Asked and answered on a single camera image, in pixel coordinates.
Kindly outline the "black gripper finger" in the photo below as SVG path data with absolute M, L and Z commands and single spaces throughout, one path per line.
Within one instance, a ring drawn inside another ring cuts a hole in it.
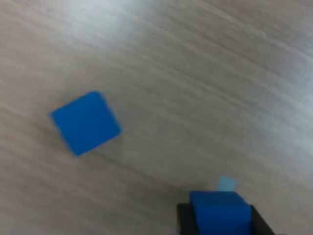
M 177 204 L 178 230 L 180 235 L 198 235 L 193 208 L 189 203 Z
M 259 214 L 257 209 L 251 205 L 251 235 L 275 235 L 273 229 Z

